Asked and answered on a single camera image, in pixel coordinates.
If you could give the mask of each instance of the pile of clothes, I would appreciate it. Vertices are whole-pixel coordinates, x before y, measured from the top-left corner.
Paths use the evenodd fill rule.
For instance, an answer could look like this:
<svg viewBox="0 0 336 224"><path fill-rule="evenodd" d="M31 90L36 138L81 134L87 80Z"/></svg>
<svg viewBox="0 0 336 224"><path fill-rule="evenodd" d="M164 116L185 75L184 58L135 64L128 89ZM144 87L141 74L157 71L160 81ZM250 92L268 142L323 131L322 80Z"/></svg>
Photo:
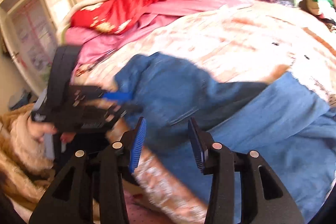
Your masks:
<svg viewBox="0 0 336 224"><path fill-rule="evenodd" d="M176 19L223 5L248 7L254 0L84 0L72 8L58 30L65 41L82 45L78 65L92 64L111 49L147 36Z"/></svg>

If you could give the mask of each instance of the cream wall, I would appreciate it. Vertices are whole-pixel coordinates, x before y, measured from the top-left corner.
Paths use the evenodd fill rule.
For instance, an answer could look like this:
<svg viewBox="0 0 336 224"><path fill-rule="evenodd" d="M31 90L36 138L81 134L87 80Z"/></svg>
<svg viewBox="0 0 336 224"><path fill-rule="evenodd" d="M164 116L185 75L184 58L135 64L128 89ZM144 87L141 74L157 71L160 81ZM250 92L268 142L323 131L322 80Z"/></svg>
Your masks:
<svg viewBox="0 0 336 224"><path fill-rule="evenodd" d="M30 90L11 59L0 53L0 114L8 111L9 98L22 88Z"/></svg>

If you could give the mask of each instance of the metal screw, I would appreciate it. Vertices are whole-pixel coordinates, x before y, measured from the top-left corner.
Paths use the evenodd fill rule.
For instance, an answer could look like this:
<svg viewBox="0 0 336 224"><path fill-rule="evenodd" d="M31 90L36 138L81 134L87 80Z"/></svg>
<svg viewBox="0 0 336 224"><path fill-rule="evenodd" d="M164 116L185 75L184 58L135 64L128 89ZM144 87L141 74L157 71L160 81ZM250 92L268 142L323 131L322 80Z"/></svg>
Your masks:
<svg viewBox="0 0 336 224"><path fill-rule="evenodd" d="M223 146L220 143L213 143L212 144L212 148L217 149L217 150L222 149L222 147Z"/></svg>
<svg viewBox="0 0 336 224"><path fill-rule="evenodd" d="M85 152L83 150L78 150L76 153L75 153L75 156L77 158L80 158L82 156L84 156Z"/></svg>
<svg viewBox="0 0 336 224"><path fill-rule="evenodd" d="M112 144L112 147L114 149L119 149L122 148L123 144L121 142L115 142L114 144Z"/></svg>
<svg viewBox="0 0 336 224"><path fill-rule="evenodd" d="M250 152L250 156L253 158L258 158L259 157L259 153L257 151L251 151Z"/></svg>
<svg viewBox="0 0 336 224"><path fill-rule="evenodd" d="M126 111L123 112L123 114L120 115L120 118L124 117L126 115Z"/></svg>

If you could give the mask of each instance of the door handle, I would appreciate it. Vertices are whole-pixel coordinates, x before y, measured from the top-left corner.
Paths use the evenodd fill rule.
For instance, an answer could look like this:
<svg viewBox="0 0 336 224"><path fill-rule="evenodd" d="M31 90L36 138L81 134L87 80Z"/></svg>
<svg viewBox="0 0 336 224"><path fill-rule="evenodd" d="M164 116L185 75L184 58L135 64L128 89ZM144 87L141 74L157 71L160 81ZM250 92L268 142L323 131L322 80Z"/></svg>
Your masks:
<svg viewBox="0 0 336 224"><path fill-rule="evenodd" d="M72 0L68 0L68 2L70 3L70 7L72 8L74 6L74 3Z"/></svg>
<svg viewBox="0 0 336 224"><path fill-rule="evenodd" d="M73 1L73 4L75 5L75 4L77 4L77 0L72 0Z"/></svg>
<svg viewBox="0 0 336 224"><path fill-rule="evenodd" d="M18 60L18 58L17 58L18 55L19 55L19 52L13 52L13 54L10 55L10 57L11 57L13 63L15 63L15 62L19 62L19 60Z"/></svg>

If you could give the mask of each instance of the blue denim fabric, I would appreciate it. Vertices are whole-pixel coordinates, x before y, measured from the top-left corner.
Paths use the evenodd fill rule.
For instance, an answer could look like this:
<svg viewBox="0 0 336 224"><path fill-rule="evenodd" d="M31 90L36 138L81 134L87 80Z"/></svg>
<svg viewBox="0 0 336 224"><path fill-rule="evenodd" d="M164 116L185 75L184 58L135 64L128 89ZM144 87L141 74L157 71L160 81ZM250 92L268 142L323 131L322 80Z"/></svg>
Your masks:
<svg viewBox="0 0 336 224"><path fill-rule="evenodd" d="M187 60L155 53L134 56L115 80L144 107L140 115L126 116L128 124L135 126L139 116L147 119L145 144L200 199L209 200L212 178L196 167L186 131L189 117L231 150L258 150L306 222L323 204L335 172L335 112L289 72L269 86L217 83ZM239 183L236 176L236 189ZM237 223L239 190L235 199Z"/></svg>

